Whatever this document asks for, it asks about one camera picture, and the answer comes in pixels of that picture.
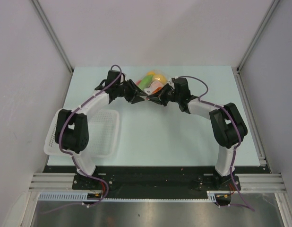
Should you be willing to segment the fake yellow lemon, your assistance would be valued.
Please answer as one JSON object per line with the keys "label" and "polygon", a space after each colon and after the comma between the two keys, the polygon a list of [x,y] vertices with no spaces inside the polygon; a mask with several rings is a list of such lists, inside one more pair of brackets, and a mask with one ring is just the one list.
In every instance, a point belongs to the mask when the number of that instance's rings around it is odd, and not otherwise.
{"label": "fake yellow lemon", "polygon": [[164,85],[166,84],[167,79],[163,74],[154,74],[152,77],[152,82],[155,82],[155,81],[158,81]]}

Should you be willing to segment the clear zip top bag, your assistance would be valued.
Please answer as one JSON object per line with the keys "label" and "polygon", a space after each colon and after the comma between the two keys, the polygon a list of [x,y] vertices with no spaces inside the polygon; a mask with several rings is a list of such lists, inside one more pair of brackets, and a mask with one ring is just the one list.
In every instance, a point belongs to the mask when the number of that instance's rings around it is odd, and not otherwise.
{"label": "clear zip top bag", "polygon": [[[166,84],[170,84],[170,81],[171,81],[170,77],[166,73],[164,73],[163,71],[161,71],[161,70],[150,70],[150,71],[154,71],[156,74],[163,74],[166,77],[166,79],[167,79]],[[144,74],[141,78],[139,78],[135,82],[135,84],[137,86],[139,85],[139,83],[141,82],[141,80],[146,76],[146,74]],[[159,91],[166,84],[163,85],[162,83],[160,83],[158,81],[152,82],[148,88],[146,88],[146,89],[143,90],[146,93],[146,98],[147,98],[148,95],[151,95],[151,94]]]}

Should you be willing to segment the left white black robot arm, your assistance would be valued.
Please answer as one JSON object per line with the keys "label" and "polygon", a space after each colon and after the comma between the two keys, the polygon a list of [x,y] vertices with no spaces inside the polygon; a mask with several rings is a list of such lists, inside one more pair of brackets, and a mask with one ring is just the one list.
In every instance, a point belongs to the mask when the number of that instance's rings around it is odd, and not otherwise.
{"label": "left white black robot arm", "polygon": [[99,177],[94,174],[95,164],[86,151],[89,142],[88,121],[103,107],[118,97],[135,104],[144,101],[146,93],[133,80],[125,80],[121,70],[110,69],[107,78],[94,89],[93,94],[73,110],[61,109],[57,112],[55,142],[63,154],[69,155],[83,175],[83,184],[94,189]]}

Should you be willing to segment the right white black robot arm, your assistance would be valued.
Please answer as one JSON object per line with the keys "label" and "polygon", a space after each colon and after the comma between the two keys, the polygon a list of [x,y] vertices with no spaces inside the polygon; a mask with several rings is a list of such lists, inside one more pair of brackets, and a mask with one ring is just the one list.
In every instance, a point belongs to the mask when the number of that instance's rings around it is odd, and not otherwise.
{"label": "right white black robot arm", "polygon": [[234,103],[217,105],[202,100],[204,94],[194,96],[188,85],[188,76],[172,79],[155,92],[146,91],[147,100],[166,106],[169,102],[179,105],[182,112],[194,114],[211,122],[214,138],[219,144],[218,159],[213,177],[213,185],[218,190],[225,189],[234,180],[234,162],[237,148],[248,134],[247,126]]}

